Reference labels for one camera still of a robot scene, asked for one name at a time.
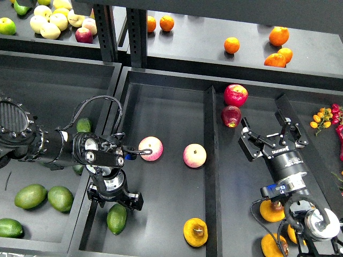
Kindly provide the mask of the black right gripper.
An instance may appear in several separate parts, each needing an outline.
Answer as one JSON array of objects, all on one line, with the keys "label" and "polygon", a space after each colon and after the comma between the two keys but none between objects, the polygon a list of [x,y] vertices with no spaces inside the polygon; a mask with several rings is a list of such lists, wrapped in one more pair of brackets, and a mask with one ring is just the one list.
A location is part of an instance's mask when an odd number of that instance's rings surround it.
[{"label": "black right gripper", "polygon": [[[243,129],[238,144],[249,162],[263,156],[274,182],[296,174],[305,176],[308,173],[308,166],[297,150],[309,143],[305,131],[299,122],[293,122],[286,117],[281,109],[275,113],[275,116],[282,127],[281,132],[276,136],[276,143],[253,132],[248,120],[243,117],[241,119]],[[272,155],[264,156],[264,147],[274,149],[270,151]]]}]

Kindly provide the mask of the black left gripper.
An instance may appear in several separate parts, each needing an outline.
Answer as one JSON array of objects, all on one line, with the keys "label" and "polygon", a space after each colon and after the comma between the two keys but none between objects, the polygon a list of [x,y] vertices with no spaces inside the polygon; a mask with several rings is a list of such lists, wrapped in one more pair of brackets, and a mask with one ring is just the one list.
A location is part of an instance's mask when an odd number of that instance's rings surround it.
[{"label": "black left gripper", "polygon": [[128,193],[124,171],[119,171],[111,178],[104,178],[100,173],[95,174],[92,176],[92,181],[87,188],[87,197],[101,208],[105,206],[105,202],[117,202],[130,210],[142,210],[143,196],[140,192]]}]

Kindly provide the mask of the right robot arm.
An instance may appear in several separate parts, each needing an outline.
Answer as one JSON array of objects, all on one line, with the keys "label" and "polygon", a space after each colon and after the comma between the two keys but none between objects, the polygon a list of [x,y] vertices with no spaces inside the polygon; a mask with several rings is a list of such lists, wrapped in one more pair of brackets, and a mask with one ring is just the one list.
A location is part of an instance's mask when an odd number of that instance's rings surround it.
[{"label": "right robot arm", "polygon": [[285,218],[281,222],[295,230],[298,244],[306,243],[306,252],[298,246],[299,256],[320,256],[315,243],[326,240],[331,242],[331,255],[342,256],[342,241],[338,239],[342,222],[310,195],[303,180],[309,168],[299,151],[308,144],[301,124],[280,110],[275,116],[282,129],[266,136],[253,132],[247,119],[241,119],[241,149],[250,162],[262,157],[273,179],[273,184],[260,189],[262,200],[278,201],[283,206]]}]

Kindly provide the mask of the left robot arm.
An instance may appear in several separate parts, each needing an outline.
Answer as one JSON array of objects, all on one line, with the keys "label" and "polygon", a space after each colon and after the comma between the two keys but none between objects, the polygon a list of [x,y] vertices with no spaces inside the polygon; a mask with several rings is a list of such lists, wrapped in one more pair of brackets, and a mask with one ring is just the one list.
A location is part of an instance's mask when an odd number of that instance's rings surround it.
[{"label": "left robot arm", "polygon": [[125,133],[117,132],[123,114],[122,105],[117,105],[117,120],[111,135],[68,132],[85,106],[99,98],[95,96],[83,101],[66,127],[48,131],[36,124],[36,117],[21,103],[2,97],[1,167],[5,167],[11,159],[38,161],[50,170],[80,164],[87,169],[92,179],[87,189],[91,201],[100,206],[104,206],[105,202],[117,202],[128,209],[141,210],[143,196],[140,192],[129,192],[123,166],[125,160],[150,155],[152,150],[136,150],[122,144]]}]

